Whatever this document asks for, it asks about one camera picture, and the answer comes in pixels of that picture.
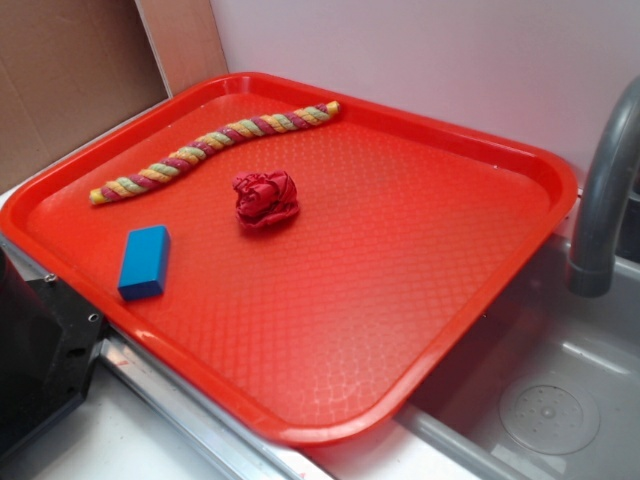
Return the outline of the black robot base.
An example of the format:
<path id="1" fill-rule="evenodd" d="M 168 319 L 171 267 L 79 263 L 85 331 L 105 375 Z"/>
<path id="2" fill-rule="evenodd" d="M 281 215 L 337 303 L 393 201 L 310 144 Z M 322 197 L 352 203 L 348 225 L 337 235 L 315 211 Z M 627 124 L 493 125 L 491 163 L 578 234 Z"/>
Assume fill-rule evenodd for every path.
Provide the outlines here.
<path id="1" fill-rule="evenodd" d="M 24 279 L 1 253 L 1 459 L 84 402 L 105 317 L 63 280 Z"/>

